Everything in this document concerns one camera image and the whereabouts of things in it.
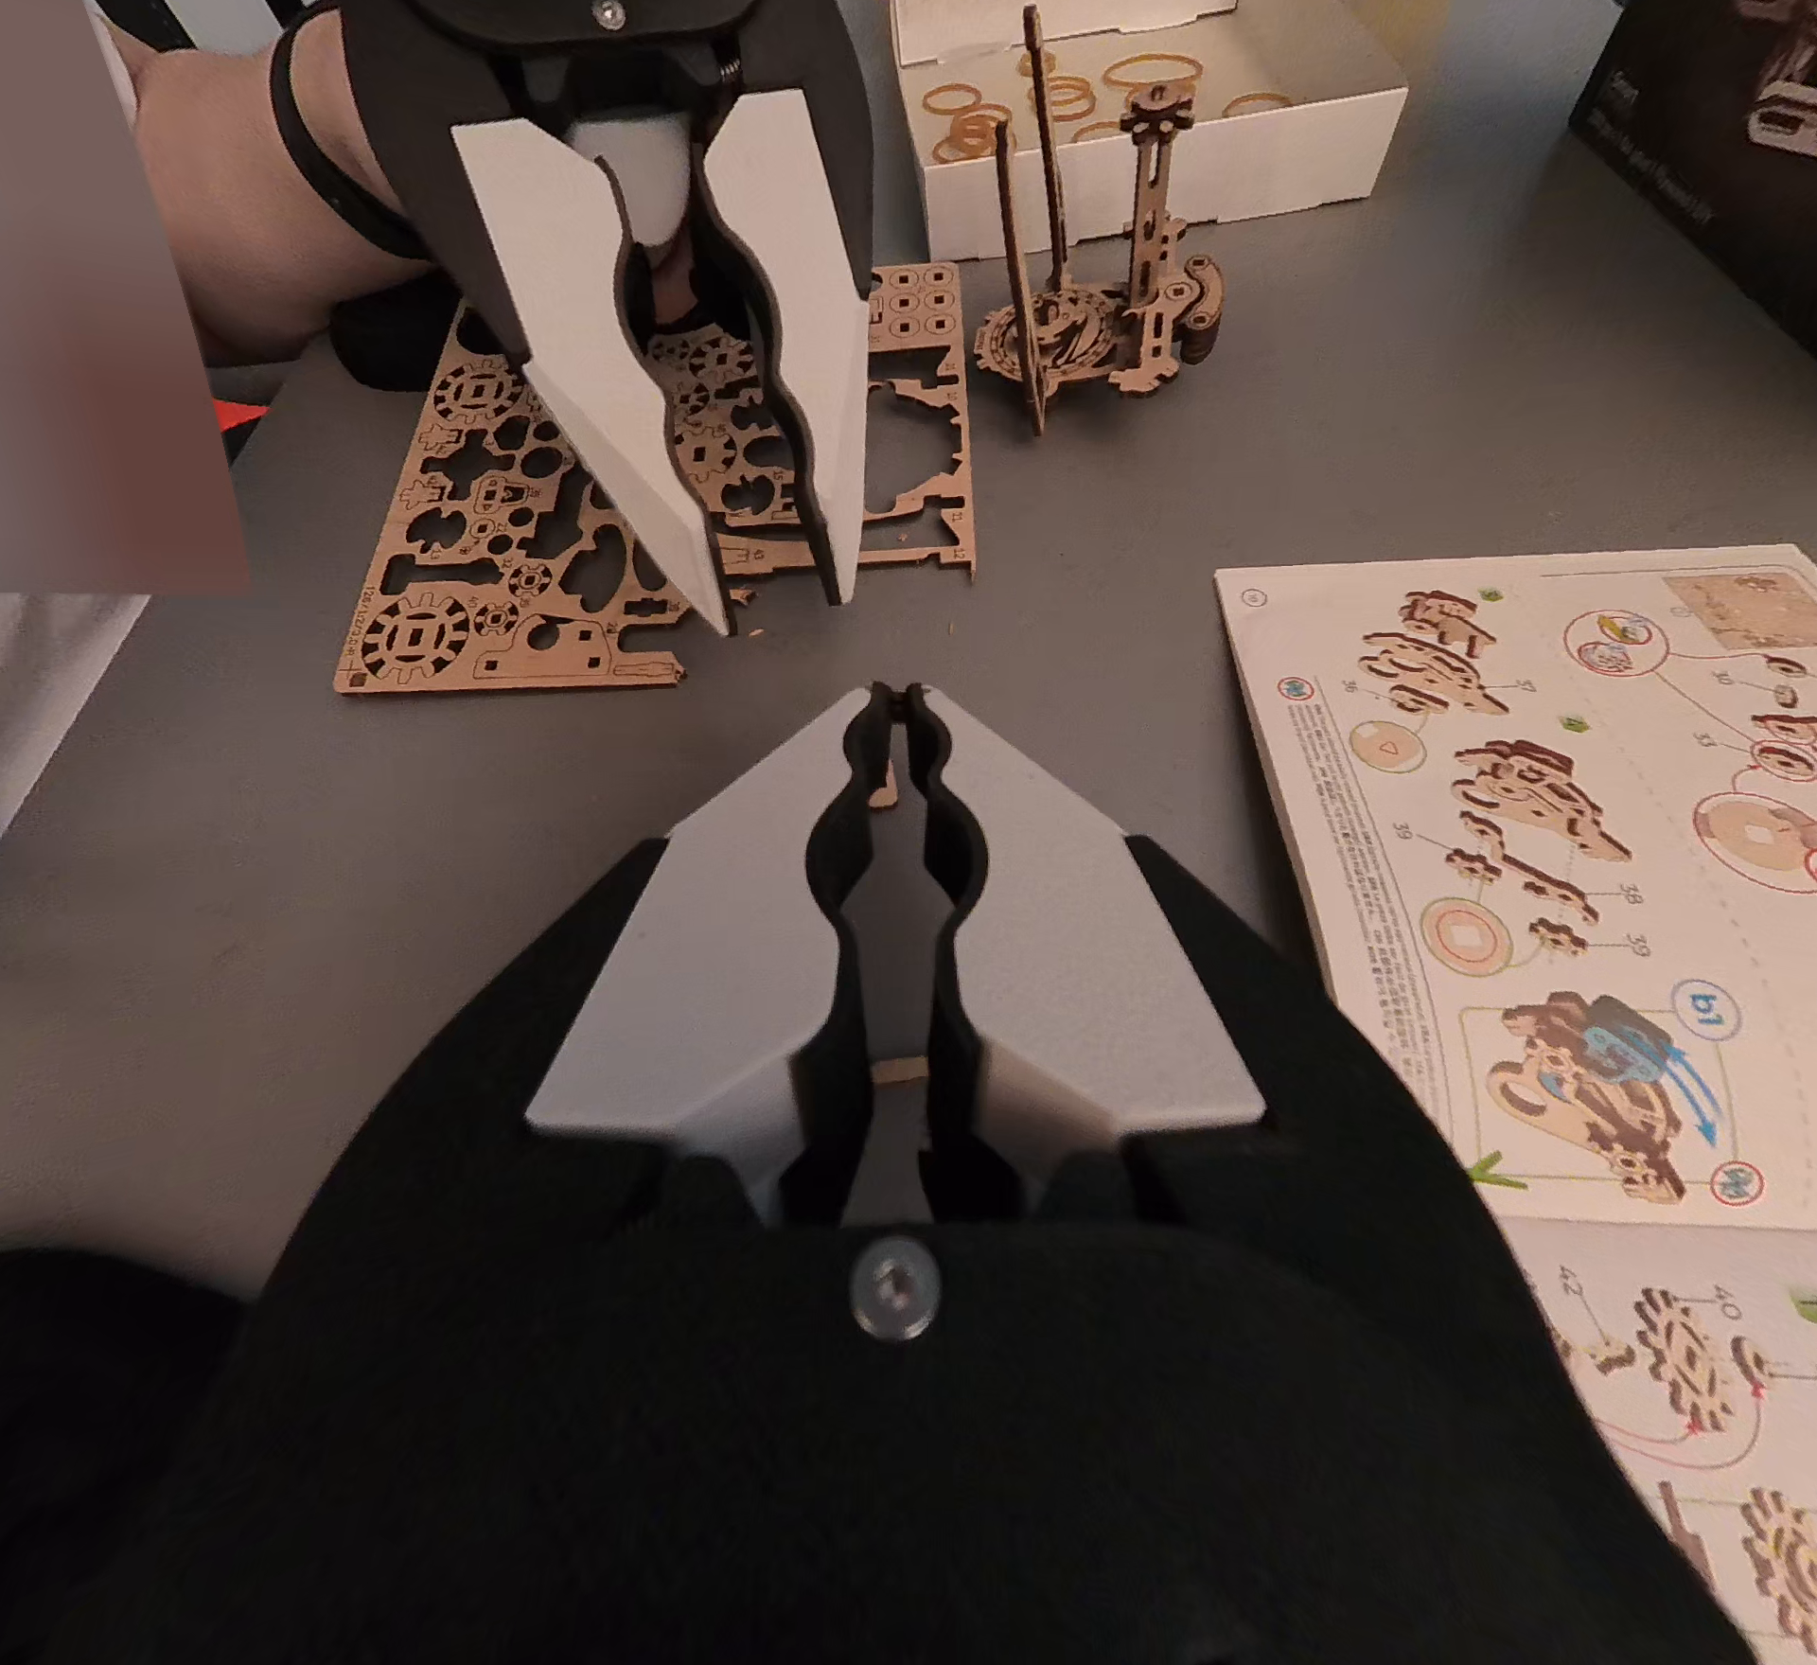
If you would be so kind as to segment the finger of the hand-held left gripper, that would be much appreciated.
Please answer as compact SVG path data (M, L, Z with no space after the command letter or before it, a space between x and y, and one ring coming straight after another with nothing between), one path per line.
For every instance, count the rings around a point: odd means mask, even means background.
M528 336L525 377L669 584L726 636L713 538L672 461L672 409L624 317L632 229L612 176L536 124L449 135Z
M765 402L793 446L793 509L827 600L843 606L861 548L870 303L802 90L738 95L698 156L698 192L747 273Z

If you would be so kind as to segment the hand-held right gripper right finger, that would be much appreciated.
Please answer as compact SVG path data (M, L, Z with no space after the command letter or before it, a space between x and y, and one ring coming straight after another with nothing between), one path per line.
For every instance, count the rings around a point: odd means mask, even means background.
M936 689L906 689L906 743L951 903L918 1156L933 1217L1019 1217L1060 1163L1125 1136L1258 1124L1123 828Z

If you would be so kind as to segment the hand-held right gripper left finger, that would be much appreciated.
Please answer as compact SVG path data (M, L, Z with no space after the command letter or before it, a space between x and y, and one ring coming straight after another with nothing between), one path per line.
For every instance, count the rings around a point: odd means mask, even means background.
M764 1217L837 1222L871 1119L846 899L893 690L841 697L667 837L528 1124L725 1159Z

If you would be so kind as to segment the laser-cut wooden parts sheet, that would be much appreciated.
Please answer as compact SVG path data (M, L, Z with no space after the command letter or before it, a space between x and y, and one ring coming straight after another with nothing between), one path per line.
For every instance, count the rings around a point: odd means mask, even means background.
M962 338L951 262L875 268L871 449L906 484L866 509L861 566L976 571ZM809 570L751 345L700 323L656 334L648 359L734 600L751 602L760 578ZM349 697L672 685L686 671L655 633L686 615L532 389L456 303L333 685Z

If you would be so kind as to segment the person's left forearm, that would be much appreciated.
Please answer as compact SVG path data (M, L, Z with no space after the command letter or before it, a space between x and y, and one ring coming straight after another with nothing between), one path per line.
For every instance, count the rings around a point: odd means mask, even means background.
M294 165L272 104L272 56L155 51L106 17L104 40L210 365L294 356L335 303L388 289L404 262L344 222Z

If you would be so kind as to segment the partly built wooden model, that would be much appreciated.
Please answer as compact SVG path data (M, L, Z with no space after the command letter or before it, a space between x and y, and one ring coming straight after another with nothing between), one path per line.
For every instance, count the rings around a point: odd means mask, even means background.
M1010 126L999 124L993 163L1010 303L986 315L973 351L982 369L1019 380L1033 429L1042 431L1046 405L1066 383L1108 380L1123 394L1152 394L1183 363L1206 359L1220 332L1224 279L1208 254L1179 251L1186 222L1170 213L1170 165L1174 143L1192 126L1192 99L1166 82L1136 88L1120 113L1120 131L1136 153L1125 282L1086 284L1069 273L1037 5L1024 8L1021 22L1054 266L1048 284L1034 289L1017 236Z

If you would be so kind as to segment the black model kit box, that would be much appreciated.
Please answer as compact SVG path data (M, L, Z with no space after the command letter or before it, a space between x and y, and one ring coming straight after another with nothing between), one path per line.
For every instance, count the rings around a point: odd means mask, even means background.
M1814 0L1631 0L1570 131L1814 348Z

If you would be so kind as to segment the person's left hand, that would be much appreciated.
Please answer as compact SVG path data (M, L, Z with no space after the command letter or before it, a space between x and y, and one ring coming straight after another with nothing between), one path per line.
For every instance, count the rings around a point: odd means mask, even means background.
M351 79L344 64L344 36L339 8L311 17L291 51L291 86L304 126L322 153L351 178L366 185L384 207L388 183L371 183L378 176L375 153L355 108Z

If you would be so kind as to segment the black wristband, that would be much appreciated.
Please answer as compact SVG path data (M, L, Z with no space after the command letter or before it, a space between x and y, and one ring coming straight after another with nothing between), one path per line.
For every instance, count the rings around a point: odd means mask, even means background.
M312 139L312 135L304 126L303 112L296 108L294 86L290 75L294 39L311 17L318 17L335 8L339 0L312 0L294 17L290 17L281 36L272 46L269 99L276 135L296 176L365 244L404 262L431 262L431 254L421 244L414 225L408 225L401 215L384 207L356 178L347 176Z

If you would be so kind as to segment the open instruction booklet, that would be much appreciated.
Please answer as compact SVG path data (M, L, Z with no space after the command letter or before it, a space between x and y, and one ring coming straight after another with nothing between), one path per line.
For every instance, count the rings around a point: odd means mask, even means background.
M1631 1484L1814 1660L1814 565L1213 574L1334 1004Z

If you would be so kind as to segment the white cardboard box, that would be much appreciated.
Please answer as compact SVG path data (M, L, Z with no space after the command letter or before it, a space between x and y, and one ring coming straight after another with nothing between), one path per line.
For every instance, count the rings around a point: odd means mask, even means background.
M898 86L906 69L1028 48L1021 13L1037 5L1042 46L1101 58L1188 51L1213 82L1277 86L1294 104L1250 115L1195 119L1170 165L1170 213L1237 222L1372 192L1404 106L1404 77L1338 0L890 0ZM928 254L980 262L1003 251L993 149L933 165L910 135ZM1054 145L1070 244L1131 225L1131 137ZM1012 149L1021 246L1048 246L1041 153Z

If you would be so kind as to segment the person's pale clothing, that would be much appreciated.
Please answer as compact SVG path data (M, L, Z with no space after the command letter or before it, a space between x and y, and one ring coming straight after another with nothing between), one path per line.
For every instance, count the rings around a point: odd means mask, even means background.
M3 828L89 698L148 594L3 592Z

